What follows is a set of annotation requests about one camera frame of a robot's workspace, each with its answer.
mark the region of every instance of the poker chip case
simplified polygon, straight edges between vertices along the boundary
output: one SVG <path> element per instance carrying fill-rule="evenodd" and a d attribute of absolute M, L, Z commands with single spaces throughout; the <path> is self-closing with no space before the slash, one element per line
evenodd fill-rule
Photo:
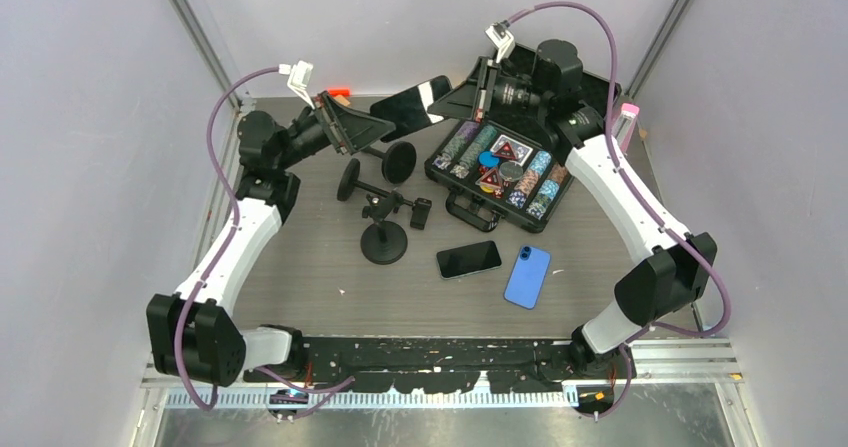
<path fill-rule="evenodd" d="M 601 116 L 606 111 L 608 86 L 607 81 L 584 72 L 582 101 Z M 479 124 L 457 121 L 450 134 L 425 160 L 424 172 L 430 180 L 448 188 L 445 208 L 467 224 L 491 232 L 501 220 L 507 220 L 528 232 L 540 233 L 573 177 L 542 149 L 538 138 L 538 127 L 532 120 L 510 111 L 493 110 Z M 503 147 L 504 139 L 510 143 L 507 148 Z M 491 158 L 496 153 L 503 156 L 498 159 L 500 166 L 507 162 L 518 163 L 523 176 L 504 182 L 500 175 L 492 175 Z M 515 165 L 501 170 L 510 174 L 518 171 Z M 498 181 L 502 182 L 500 191 Z"/>

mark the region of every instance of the case handle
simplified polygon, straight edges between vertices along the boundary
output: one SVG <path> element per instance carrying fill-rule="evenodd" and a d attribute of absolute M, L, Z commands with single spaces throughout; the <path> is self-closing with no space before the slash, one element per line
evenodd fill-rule
<path fill-rule="evenodd" d="M 445 209 L 449 214 L 477 230 L 480 230 L 481 232 L 491 232 L 498 226 L 498 221 L 501 220 L 501 215 L 497 212 L 492 212 L 492 219 L 486 220 L 477 215 L 477 212 L 480 211 L 481 205 L 481 201 L 475 201 L 474 199 L 471 199 L 471 204 L 468 208 L 456 205 L 456 192 L 453 190 L 450 191 L 448 198 L 445 199 Z"/>

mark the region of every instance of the blue smartphone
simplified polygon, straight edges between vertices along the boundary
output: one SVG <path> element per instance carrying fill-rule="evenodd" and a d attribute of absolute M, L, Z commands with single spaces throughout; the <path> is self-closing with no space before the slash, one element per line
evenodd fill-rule
<path fill-rule="evenodd" d="M 548 252 L 529 245 L 522 247 L 506 284 L 504 299 L 525 309 L 536 307 L 550 263 Z"/>

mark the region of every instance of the gray wall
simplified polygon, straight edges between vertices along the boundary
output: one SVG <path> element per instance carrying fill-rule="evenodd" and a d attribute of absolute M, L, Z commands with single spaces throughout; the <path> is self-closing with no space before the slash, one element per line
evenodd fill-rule
<path fill-rule="evenodd" d="M 219 93 L 167 0 L 0 0 L 0 444 L 125 445 Z"/>
<path fill-rule="evenodd" d="M 848 435 L 846 12 L 695 0 L 637 99 L 666 203 L 718 240 L 727 332 L 775 445 Z"/>
<path fill-rule="evenodd" d="M 354 94 L 387 94 L 445 74 L 464 80 L 491 43 L 494 21 L 552 0 L 191 0 L 231 75 L 291 63 L 315 64 L 311 92 L 349 86 Z M 672 0 L 573 0 L 598 9 L 616 32 L 625 85 Z M 590 71 L 607 75 L 606 37 L 579 12 L 548 11 L 513 32 L 536 46 L 552 36 L 580 49 Z M 259 80 L 257 97 L 291 96 L 285 85 Z"/>

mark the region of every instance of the round base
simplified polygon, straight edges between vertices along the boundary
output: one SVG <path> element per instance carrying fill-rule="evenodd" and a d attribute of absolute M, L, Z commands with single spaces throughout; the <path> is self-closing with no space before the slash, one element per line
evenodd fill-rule
<path fill-rule="evenodd" d="M 383 178 L 390 184 L 402 184 L 412 175 L 417 161 L 414 145 L 404 141 L 395 142 L 383 157 Z"/>
<path fill-rule="evenodd" d="M 382 228 L 386 234 L 385 242 L 380 239 L 380 227 L 377 224 L 371 224 L 362 233 L 359 247 L 362 249 L 362 255 L 371 262 L 377 265 L 393 264 L 406 253 L 406 246 L 409 243 L 406 232 L 403 227 L 387 220 L 382 222 Z"/>
<path fill-rule="evenodd" d="M 350 159 L 345 172 L 342 174 L 342 180 L 339 181 L 339 190 L 336 192 L 336 200 L 344 202 L 353 195 L 356 189 L 356 181 L 359 180 L 359 160 Z"/>

